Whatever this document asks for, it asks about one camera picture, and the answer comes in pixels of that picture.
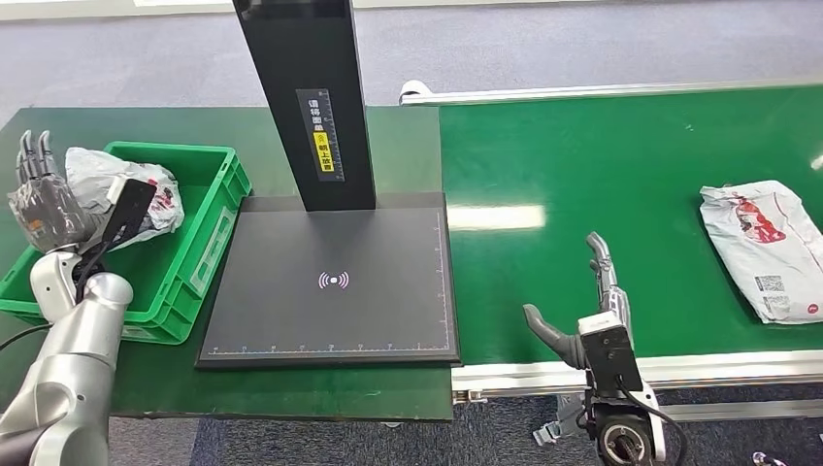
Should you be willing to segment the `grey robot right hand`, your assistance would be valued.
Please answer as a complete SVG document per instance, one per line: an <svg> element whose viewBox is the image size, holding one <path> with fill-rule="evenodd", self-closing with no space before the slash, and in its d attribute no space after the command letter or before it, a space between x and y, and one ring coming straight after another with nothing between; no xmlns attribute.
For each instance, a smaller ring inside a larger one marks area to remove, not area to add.
<svg viewBox="0 0 823 466"><path fill-rule="evenodd" d="M609 322L620 323L631 334L630 304L626 292L618 285L616 272L611 260L607 242L597 233L591 232L586 237L586 245L591 248L594 258L589 266L595 273L598 294L598 312L596 322L605 322L605 317L611 315ZM587 369L587 361L579 334L570 335L561 332L547 323L540 310L532 304L522 306L528 327L532 332L567 365L572 368Z"/></svg>

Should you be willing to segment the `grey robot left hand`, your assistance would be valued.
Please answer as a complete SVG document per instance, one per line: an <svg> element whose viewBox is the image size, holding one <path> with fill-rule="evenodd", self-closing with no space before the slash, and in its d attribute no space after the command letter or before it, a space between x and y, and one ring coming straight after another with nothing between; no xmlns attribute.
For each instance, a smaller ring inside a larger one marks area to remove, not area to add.
<svg viewBox="0 0 823 466"><path fill-rule="evenodd" d="M34 249L83 254L101 244L106 217L80 205L57 168L48 130L38 138L30 130L20 136L16 181L17 188L8 194L10 209Z"/></svg>

